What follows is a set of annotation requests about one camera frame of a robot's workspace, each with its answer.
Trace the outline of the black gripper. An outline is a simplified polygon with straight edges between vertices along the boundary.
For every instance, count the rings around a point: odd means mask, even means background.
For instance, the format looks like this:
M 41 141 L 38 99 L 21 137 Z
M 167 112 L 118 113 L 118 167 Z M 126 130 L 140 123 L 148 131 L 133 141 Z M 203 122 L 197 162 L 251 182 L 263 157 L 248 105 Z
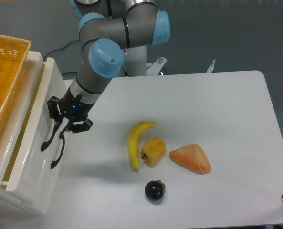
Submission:
M 65 132 L 72 132 L 75 134 L 88 131 L 93 125 L 93 122 L 88 119 L 88 113 L 93 107 L 93 104 L 82 103 L 81 99 L 81 94 L 77 95 L 77 97 L 65 95 L 61 99 L 52 96 L 47 102 L 49 115 L 50 118 L 54 120 L 54 126 L 49 139 L 42 143 L 41 151 L 45 151 L 52 143 L 55 134 L 63 124 L 63 119 L 66 118 L 68 120 L 68 123 L 65 124 L 59 133 L 62 147 L 58 157 L 51 162 L 50 169 L 54 169 L 62 159 L 65 148 Z

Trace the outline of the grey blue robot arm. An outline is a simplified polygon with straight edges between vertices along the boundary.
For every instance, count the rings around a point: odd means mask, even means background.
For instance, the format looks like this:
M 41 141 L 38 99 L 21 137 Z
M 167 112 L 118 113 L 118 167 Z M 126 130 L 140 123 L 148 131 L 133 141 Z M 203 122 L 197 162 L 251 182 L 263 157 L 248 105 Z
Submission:
M 125 49 L 167 42 L 169 16 L 153 0 L 73 0 L 79 19 L 83 65 L 62 98 L 47 101 L 53 134 L 88 131 L 88 113 L 101 93 L 125 67 Z

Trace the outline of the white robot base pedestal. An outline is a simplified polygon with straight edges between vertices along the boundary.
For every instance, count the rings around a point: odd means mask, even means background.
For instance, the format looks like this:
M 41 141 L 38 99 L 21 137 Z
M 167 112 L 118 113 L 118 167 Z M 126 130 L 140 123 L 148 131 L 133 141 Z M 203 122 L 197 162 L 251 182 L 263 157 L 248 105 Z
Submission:
M 163 68 L 168 62 L 165 57 L 158 57 L 155 62 L 147 62 L 147 47 L 123 49 L 125 61 L 122 69 L 125 77 L 164 75 Z

